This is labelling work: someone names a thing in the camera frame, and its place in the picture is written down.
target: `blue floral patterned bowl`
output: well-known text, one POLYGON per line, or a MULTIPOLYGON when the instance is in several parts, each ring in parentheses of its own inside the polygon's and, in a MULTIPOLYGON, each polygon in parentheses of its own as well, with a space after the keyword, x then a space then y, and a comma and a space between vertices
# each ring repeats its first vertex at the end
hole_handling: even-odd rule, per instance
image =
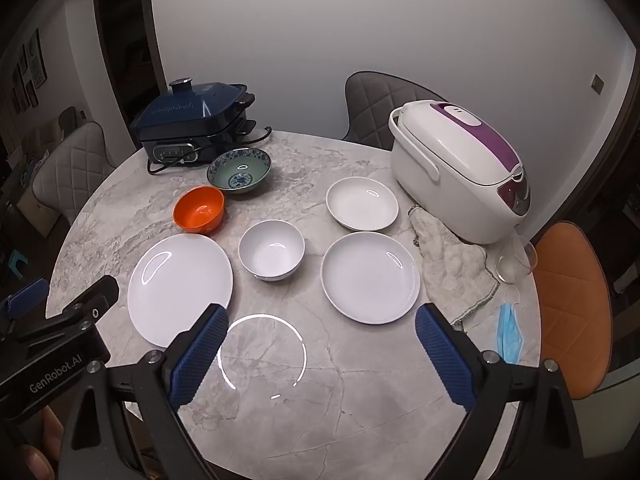
POLYGON ((223 153, 207 169, 207 180, 225 193, 255 189, 269 173, 271 158, 258 148, 238 148, 223 153))

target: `marble table top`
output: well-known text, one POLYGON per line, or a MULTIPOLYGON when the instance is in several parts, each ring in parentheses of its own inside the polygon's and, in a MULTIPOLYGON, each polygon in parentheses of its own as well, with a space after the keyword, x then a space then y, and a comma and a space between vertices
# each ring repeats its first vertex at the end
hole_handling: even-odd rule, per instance
MULTIPOLYGON (((340 140, 274 132, 259 145, 273 161, 268 180, 254 192, 226 198, 226 215, 211 235, 228 255, 234 291, 230 321, 238 324, 222 346, 194 400, 180 417, 202 455, 253 479, 423 479, 453 437, 465 412, 451 402, 415 336, 415 306, 396 322, 369 326, 348 319, 325 297, 320 263, 329 245, 348 233, 326 209, 336 180, 352 175, 383 182, 400 205, 383 230, 421 266, 407 212, 414 201, 392 176, 390 152, 340 140), (238 259, 238 242, 252 224, 277 218, 306 239, 301 267, 281 282, 262 282, 238 259)), ((114 276, 120 299, 98 322, 111 352, 110 365, 138 361, 153 348, 134 329, 127 285, 137 261, 156 242, 180 232, 172 221, 178 197, 206 183, 206 167, 146 172, 143 150, 114 171, 72 225, 54 268, 47 300, 53 316, 104 274, 114 276)), ((467 320, 479 349, 495 349, 503 289, 467 320)), ((540 312, 531 276, 519 284, 517 306, 524 336, 521 364, 537 366, 540 312)), ((427 301, 421 287, 417 305, 427 301)), ((498 463, 515 407, 506 407, 479 478, 498 463)))

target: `metal bolt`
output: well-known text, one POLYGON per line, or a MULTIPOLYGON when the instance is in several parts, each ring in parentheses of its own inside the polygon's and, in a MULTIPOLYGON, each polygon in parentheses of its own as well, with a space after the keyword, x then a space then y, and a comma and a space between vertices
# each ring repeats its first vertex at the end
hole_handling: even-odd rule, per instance
POLYGON ((500 361, 500 356, 493 350, 485 350, 482 352, 482 359, 484 359, 484 362, 487 364, 495 365, 500 361))
POLYGON ((162 352, 159 350, 152 350, 151 352, 147 352, 145 354, 146 362, 152 365, 153 363, 157 363, 160 359, 162 359, 162 352))
POLYGON ((95 374, 100 369, 100 361, 91 361, 86 366, 86 371, 90 374, 95 374))
POLYGON ((545 359, 544 365, 547 372, 558 371, 558 363, 556 363, 553 359, 545 359))

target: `face mask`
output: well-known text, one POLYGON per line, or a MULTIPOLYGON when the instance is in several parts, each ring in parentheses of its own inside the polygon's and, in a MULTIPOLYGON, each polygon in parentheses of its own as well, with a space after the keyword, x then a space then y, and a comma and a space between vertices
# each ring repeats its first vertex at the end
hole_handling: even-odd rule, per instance
POLYGON ((522 350, 522 334, 516 320, 516 313, 513 307, 520 303, 520 293, 517 288, 510 285, 502 298, 504 303, 500 306, 500 317, 498 318, 498 354, 503 360, 510 364, 518 364, 520 351, 522 350), (518 293, 518 300, 513 304, 507 302, 507 292, 512 288, 518 293))

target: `finger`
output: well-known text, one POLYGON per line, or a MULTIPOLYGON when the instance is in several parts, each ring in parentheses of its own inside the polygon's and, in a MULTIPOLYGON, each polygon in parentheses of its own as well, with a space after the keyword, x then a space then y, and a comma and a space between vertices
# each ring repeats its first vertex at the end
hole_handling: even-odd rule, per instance
POLYGON ((54 473, 49 460, 33 446, 22 446, 20 452, 31 473, 38 480, 54 480, 54 473))
POLYGON ((42 435, 42 447, 50 459, 60 461, 60 449, 62 448, 62 434, 65 429, 49 406, 42 410, 42 423, 44 434, 42 435))

